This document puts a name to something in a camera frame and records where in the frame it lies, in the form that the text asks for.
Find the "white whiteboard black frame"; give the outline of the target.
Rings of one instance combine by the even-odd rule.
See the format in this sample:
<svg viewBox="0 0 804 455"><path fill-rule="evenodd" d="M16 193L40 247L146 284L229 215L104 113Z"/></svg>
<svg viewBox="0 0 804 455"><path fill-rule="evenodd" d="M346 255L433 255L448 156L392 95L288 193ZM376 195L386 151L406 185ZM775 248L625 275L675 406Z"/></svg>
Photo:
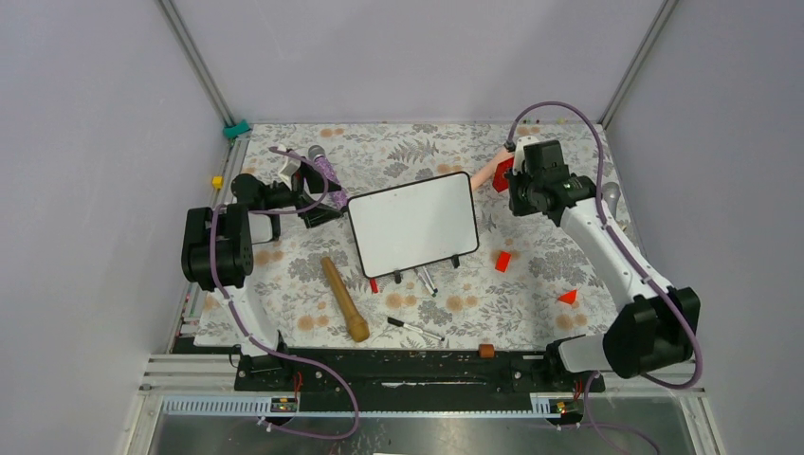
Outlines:
<svg viewBox="0 0 804 455"><path fill-rule="evenodd" d="M348 199L346 206L364 277L397 275L451 261L480 247L465 172L410 182Z"/></svg>

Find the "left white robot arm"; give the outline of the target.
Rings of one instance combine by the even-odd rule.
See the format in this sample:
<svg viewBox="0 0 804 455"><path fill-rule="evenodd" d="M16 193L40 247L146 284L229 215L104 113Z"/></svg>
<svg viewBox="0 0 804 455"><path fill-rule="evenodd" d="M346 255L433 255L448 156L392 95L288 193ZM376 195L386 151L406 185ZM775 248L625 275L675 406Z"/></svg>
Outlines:
<svg viewBox="0 0 804 455"><path fill-rule="evenodd" d="M266 355L258 366L258 377L270 389L280 390L293 380L295 367L288 359L277 324L247 295L247 278L256 264L254 247L279 240L283 213L299 216L307 228L340 218L342 210L323 200L341 186L303 164L269 184L241 173L234 177L230 189L232 203L188 211L181 267L189 282L221 296L241 353Z"/></svg>

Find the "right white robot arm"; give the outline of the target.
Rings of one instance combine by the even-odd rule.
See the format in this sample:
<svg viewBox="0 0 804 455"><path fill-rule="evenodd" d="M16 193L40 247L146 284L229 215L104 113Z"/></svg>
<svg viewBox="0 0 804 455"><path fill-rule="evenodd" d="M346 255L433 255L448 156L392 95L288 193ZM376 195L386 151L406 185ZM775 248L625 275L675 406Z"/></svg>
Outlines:
<svg viewBox="0 0 804 455"><path fill-rule="evenodd" d="M649 265L598 200L592 179L569 170L558 141L525 136L513 146L513 165L505 174L512 213L540 213L561 228L581 248L618 311L603 334L549 344L550 359L543 366L547 384L566 391L581 373L610 371L632 378L691 359L698 295L674 286Z"/></svg>

